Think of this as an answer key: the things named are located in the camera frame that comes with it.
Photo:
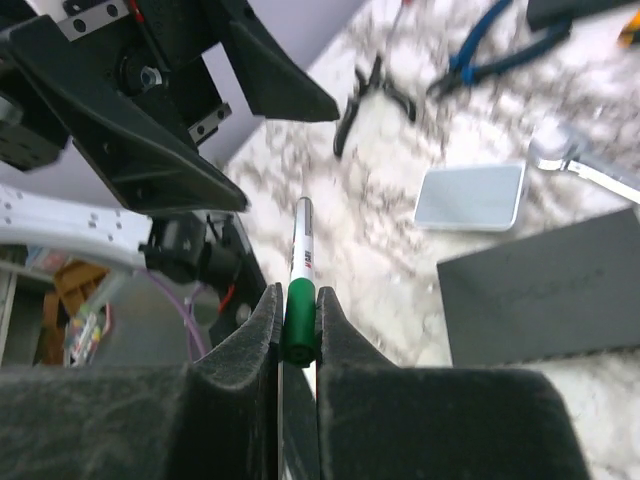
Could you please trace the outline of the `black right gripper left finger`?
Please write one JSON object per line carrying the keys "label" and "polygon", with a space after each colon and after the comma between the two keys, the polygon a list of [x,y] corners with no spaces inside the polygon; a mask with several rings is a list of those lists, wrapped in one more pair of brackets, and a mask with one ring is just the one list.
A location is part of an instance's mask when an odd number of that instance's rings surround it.
{"label": "black right gripper left finger", "polygon": [[1,373],[5,479],[277,479],[281,288],[182,366]]}

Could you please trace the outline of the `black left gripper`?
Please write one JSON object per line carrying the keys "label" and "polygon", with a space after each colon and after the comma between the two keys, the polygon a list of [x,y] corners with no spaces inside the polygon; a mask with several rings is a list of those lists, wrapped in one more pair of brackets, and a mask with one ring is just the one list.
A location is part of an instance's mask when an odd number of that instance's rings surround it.
{"label": "black left gripper", "polygon": [[[147,215],[244,212],[243,191],[196,152],[189,132],[222,108],[200,60],[161,71],[127,7],[99,3],[69,33],[23,1],[1,4],[1,161],[28,172],[54,163],[68,140],[127,209]],[[334,98],[281,48],[246,1],[227,3],[227,57],[253,115],[307,123],[339,117]]]}

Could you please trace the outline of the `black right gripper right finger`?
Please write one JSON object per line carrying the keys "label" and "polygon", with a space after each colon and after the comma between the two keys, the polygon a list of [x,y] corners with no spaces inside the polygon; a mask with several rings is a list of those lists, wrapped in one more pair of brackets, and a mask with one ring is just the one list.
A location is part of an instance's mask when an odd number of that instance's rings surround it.
{"label": "black right gripper right finger", "polygon": [[399,367],[320,290],[320,472],[326,479],[586,479],[565,403],[541,373]]}

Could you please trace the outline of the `green marker cap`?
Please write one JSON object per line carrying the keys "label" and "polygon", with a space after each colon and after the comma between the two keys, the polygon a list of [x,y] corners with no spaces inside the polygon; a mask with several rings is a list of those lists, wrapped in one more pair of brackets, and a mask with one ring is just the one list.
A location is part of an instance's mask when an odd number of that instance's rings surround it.
{"label": "green marker cap", "polygon": [[316,289],[306,278],[293,280],[288,287],[281,334],[282,359],[307,368],[315,361]]}

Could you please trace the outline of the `white green whiteboard marker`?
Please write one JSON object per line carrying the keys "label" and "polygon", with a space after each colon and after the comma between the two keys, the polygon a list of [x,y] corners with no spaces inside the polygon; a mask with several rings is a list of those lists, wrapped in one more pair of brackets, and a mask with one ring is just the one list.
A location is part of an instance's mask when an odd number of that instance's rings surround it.
{"label": "white green whiteboard marker", "polygon": [[[313,204],[307,197],[295,207],[289,284],[306,278],[314,284]],[[319,458],[314,395],[299,368],[283,360],[282,407],[284,459],[293,479],[318,479]]]}

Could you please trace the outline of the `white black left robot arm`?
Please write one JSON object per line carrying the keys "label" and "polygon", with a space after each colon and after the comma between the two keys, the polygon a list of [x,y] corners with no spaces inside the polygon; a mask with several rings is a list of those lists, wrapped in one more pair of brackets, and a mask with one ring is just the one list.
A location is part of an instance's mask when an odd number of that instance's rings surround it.
{"label": "white black left robot arm", "polygon": [[5,1],[1,160],[22,172],[73,144],[118,200],[102,208],[1,189],[1,240],[198,282],[233,318],[265,280],[243,191],[199,146],[230,115],[204,53],[221,45],[251,112],[333,121],[335,100],[245,1]]}

